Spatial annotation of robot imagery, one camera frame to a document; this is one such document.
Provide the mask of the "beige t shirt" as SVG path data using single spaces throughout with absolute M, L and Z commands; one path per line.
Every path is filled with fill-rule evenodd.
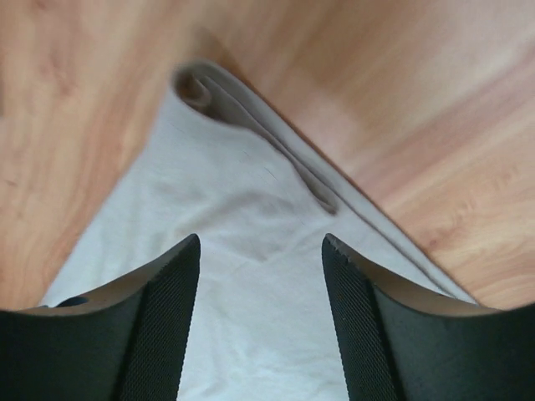
M 470 296 L 242 81 L 180 66 L 145 149 L 43 298 L 87 292 L 201 240 L 181 400 L 344 400 L 326 234 L 442 295 Z

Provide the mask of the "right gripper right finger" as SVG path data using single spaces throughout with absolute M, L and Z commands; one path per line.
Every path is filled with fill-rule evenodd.
M 441 295 L 333 235 L 322 262 L 350 399 L 533 399 L 533 305 L 501 311 Z

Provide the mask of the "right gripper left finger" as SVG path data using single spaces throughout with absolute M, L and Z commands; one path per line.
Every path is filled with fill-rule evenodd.
M 55 307 L 1 313 L 4 400 L 174 400 L 200 276 L 197 235 Z

